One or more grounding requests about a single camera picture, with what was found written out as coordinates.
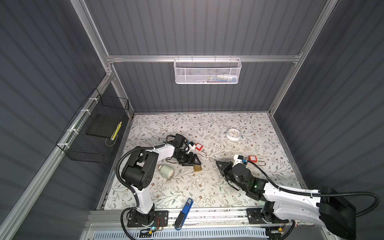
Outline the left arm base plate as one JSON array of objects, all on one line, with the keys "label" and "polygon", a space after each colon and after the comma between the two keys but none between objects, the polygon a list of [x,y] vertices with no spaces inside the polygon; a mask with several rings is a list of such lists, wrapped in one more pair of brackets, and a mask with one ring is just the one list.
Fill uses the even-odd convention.
[{"label": "left arm base plate", "polygon": [[169,211],[152,211],[148,215],[136,210],[130,211],[127,216],[129,228],[138,227],[166,227],[169,220]]}]

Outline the white round clock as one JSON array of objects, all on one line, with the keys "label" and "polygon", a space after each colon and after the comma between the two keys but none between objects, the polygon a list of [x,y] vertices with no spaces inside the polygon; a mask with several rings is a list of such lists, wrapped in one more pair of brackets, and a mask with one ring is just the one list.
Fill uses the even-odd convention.
[{"label": "white round clock", "polygon": [[230,141],[237,142],[242,138],[240,130],[235,128],[230,128],[226,131],[226,137]]}]

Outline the black pad in basket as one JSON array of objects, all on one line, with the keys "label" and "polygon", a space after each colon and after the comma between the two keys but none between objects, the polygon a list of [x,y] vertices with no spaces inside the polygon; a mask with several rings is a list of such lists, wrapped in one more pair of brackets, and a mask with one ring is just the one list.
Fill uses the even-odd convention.
[{"label": "black pad in basket", "polygon": [[87,127],[86,135],[111,138],[119,122],[120,118],[98,114]]}]

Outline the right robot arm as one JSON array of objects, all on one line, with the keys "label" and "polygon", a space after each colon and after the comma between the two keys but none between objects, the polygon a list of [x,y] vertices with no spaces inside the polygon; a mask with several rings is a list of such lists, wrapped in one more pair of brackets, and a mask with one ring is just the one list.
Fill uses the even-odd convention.
[{"label": "right robot arm", "polygon": [[[244,162],[217,161],[216,165],[232,188],[242,190],[247,197],[265,203],[261,214],[266,222],[294,220],[311,223],[345,240],[356,239],[357,218],[373,211],[381,200],[371,192],[338,193],[330,187],[321,190],[282,187],[269,176],[264,179],[254,177]],[[372,197],[374,201],[366,209],[357,212],[347,198],[359,196]]]}]

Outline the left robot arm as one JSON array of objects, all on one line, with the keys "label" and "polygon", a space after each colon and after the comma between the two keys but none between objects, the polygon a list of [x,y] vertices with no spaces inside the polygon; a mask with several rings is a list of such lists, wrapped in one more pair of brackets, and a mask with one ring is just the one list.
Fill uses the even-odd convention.
[{"label": "left robot arm", "polygon": [[148,226],[155,218],[155,205],[151,200],[150,183],[154,177],[157,162],[174,158],[177,164],[189,167],[200,166],[201,162],[192,153],[190,142],[182,135],[168,135],[164,143],[155,147],[140,147],[123,154],[116,166],[118,181],[129,189],[135,198],[138,223]]}]

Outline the red padlock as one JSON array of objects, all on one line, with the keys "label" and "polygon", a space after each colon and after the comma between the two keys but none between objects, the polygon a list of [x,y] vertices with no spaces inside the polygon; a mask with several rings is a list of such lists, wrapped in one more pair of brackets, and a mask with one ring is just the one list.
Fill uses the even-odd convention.
[{"label": "red padlock", "polygon": [[252,163],[255,163],[260,166],[266,166],[267,163],[265,161],[258,160],[257,156],[248,156],[248,160]]},{"label": "red padlock", "polygon": [[197,151],[197,154],[199,154],[203,157],[207,156],[207,153],[204,151],[204,146],[202,146],[201,144],[197,143],[195,145],[195,150]]}]

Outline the blue black utility knife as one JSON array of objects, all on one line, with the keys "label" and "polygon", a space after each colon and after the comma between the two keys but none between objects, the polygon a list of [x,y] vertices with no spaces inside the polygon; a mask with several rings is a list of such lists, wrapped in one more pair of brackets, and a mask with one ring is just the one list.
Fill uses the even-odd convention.
[{"label": "blue black utility knife", "polygon": [[183,209],[181,210],[178,217],[176,218],[176,220],[174,222],[174,228],[177,231],[182,229],[183,224],[184,224],[185,220],[187,219],[187,216],[190,212],[190,209],[191,209],[193,203],[194,203],[194,200],[191,198],[188,198],[185,205],[183,206]]}]

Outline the coloured marker pack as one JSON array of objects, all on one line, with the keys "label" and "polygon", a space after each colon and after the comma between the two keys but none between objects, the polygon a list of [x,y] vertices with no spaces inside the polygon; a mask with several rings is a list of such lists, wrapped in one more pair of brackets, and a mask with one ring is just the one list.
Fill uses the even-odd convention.
[{"label": "coloured marker pack", "polygon": [[302,221],[296,221],[296,226],[297,226],[297,227],[315,227],[316,225],[315,225],[315,224],[312,224],[312,223],[306,223],[306,222],[302,222]]}]

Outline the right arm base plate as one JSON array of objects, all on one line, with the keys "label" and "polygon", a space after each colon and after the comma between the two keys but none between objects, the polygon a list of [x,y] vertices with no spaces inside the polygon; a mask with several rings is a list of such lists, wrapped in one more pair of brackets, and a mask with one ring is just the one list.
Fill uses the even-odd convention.
[{"label": "right arm base plate", "polygon": [[288,224],[290,220],[281,220],[273,213],[264,214],[263,208],[247,208],[246,215],[249,221],[249,224]]}]

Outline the brass padlock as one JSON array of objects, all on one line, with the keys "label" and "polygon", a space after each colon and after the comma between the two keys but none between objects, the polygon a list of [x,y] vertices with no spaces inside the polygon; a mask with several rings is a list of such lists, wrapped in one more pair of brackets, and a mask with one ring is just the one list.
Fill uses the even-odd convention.
[{"label": "brass padlock", "polygon": [[194,172],[202,171],[202,167],[200,165],[194,165]]}]

